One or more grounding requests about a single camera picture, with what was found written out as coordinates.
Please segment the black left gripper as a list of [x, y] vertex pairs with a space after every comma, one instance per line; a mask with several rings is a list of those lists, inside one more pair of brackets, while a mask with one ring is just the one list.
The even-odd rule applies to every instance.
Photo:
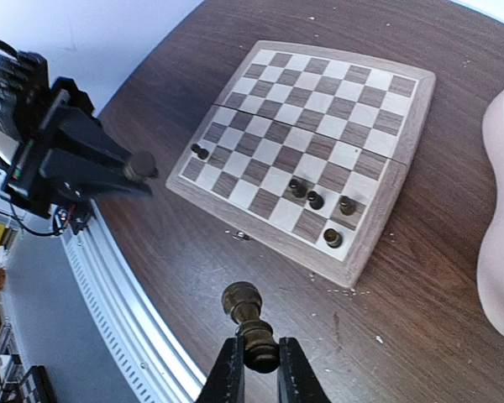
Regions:
[[12, 209], [48, 218], [52, 206], [153, 195], [147, 180], [123, 174], [134, 153], [104, 132], [93, 110], [72, 79], [49, 82], [41, 55], [0, 55], [0, 134], [14, 143], [0, 197]]

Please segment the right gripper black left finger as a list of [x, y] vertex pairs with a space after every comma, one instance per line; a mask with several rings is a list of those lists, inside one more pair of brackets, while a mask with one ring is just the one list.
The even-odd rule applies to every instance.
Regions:
[[196, 403], [244, 402], [244, 340], [227, 338]]

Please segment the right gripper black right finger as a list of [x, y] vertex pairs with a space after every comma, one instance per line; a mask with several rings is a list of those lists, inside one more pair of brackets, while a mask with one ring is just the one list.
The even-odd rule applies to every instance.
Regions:
[[279, 353], [280, 366], [277, 371], [279, 402], [331, 402], [295, 338], [281, 338]]

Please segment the dark bishop chess piece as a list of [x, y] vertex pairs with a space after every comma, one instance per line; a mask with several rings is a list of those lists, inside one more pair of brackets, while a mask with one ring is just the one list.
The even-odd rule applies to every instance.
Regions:
[[157, 179], [159, 170], [155, 157], [148, 151], [132, 154], [123, 166], [123, 174], [129, 180], [136, 182]]

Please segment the dark knight chess piece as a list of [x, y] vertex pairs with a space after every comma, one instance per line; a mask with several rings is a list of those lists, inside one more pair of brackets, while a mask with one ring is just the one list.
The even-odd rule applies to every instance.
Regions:
[[262, 298], [258, 289], [246, 281], [229, 285], [222, 294], [224, 313], [238, 325], [236, 334], [244, 341], [244, 364], [268, 374], [280, 364], [279, 345], [271, 325], [260, 319]]

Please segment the dark rook chess piece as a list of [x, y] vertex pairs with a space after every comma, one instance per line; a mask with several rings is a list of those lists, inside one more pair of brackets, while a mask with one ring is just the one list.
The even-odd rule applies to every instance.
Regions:
[[356, 202], [348, 196], [341, 196], [339, 199], [339, 210], [343, 215], [350, 216], [356, 210]]
[[198, 159], [205, 160], [209, 156], [209, 151], [199, 144], [193, 144], [191, 146], [191, 151], [194, 153]]

